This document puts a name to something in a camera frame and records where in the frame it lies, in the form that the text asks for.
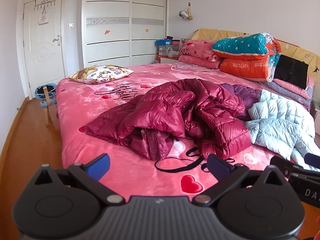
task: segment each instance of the wardrobe door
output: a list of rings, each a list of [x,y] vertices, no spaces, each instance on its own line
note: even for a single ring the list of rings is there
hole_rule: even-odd
[[[151,64],[163,39],[165,0],[132,0],[131,65]]]
[[[86,0],[85,65],[151,64],[165,35],[165,0]]]
[[[130,0],[86,0],[86,65],[129,66]]]

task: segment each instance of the purple jacket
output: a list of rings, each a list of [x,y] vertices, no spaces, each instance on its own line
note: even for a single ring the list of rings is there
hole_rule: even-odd
[[[241,115],[237,116],[237,118],[245,121],[250,121],[251,118],[248,114],[248,109],[250,109],[253,104],[259,102],[261,90],[245,87],[239,84],[230,85],[228,83],[223,83],[221,84],[221,86],[228,90],[231,94],[236,95],[237,97],[240,97],[242,99],[245,111]]]

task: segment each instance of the red puffer jacket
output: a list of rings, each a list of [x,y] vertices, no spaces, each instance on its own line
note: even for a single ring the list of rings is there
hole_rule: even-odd
[[[204,159],[227,159],[251,145],[247,128],[234,117],[240,98],[201,79],[168,82],[116,106],[82,127],[86,134],[127,146],[150,160],[163,160],[174,138],[194,137]]]

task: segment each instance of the printed pillow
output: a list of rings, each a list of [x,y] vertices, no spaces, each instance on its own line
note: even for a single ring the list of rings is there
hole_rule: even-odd
[[[222,60],[223,59],[219,59],[215,62],[210,62],[208,60],[204,60],[204,59],[196,58],[196,57],[192,57],[192,56],[182,55],[179,57],[179,61],[181,61],[181,62],[194,64],[194,65],[198,65],[198,66],[202,66],[202,67],[206,67],[206,68],[210,68],[210,69],[218,69]]]
[[[273,80],[276,84],[278,84],[279,86],[297,94],[302,96],[303,98],[305,98],[306,100],[309,100],[312,98],[312,94],[313,94],[313,89],[315,87],[315,80],[313,79],[313,77],[311,76],[307,76],[307,88],[306,89],[302,89],[294,84],[291,84],[289,82],[283,81],[281,79],[277,79],[275,78]]]
[[[260,60],[225,58],[220,65],[220,71],[254,81],[271,82],[273,78],[269,57]]]
[[[180,48],[180,55],[191,56],[208,62],[219,61],[220,58],[213,52],[215,41],[189,40]]]
[[[120,79],[132,74],[133,71],[114,65],[94,65],[86,67],[70,78],[74,81],[86,84],[98,84]]]
[[[246,37],[230,37],[217,41],[212,50],[219,56],[241,60],[260,60],[273,56],[275,65],[281,54],[281,47],[270,33],[257,33]]]

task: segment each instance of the blue box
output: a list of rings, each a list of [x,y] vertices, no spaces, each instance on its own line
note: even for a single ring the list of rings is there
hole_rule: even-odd
[[[172,40],[159,40],[156,41],[156,45],[171,45],[172,44]]]

